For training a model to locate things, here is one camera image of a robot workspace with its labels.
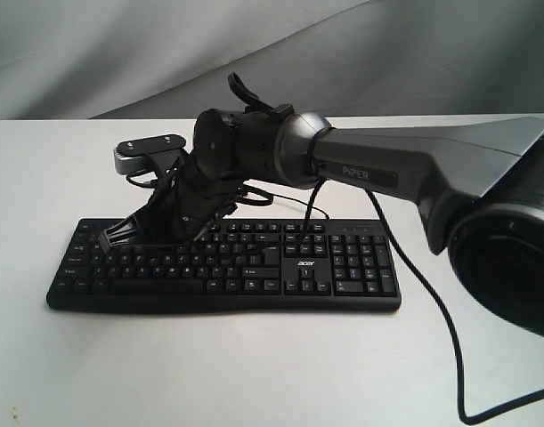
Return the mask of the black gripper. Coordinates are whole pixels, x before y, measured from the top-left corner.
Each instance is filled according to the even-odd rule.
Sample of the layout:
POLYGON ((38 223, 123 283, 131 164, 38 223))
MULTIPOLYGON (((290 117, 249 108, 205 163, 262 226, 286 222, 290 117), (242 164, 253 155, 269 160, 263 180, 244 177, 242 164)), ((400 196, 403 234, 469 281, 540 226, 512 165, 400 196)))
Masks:
POLYGON ((206 168, 190 154, 170 185, 154 192, 137 212, 102 230, 97 242, 102 250, 191 242, 237 209, 239 187, 238 175, 206 168))

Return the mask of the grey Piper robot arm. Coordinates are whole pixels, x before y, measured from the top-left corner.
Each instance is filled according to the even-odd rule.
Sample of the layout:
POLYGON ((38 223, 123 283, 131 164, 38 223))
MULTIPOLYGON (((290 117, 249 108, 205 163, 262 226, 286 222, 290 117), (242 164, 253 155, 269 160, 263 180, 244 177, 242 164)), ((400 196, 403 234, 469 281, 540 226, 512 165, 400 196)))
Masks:
POLYGON ((190 154, 100 243, 190 242, 235 209, 248 180, 297 189, 332 180, 413 203, 430 251, 449 255, 463 287, 544 337, 544 118, 337 129, 288 105, 210 109, 190 154))

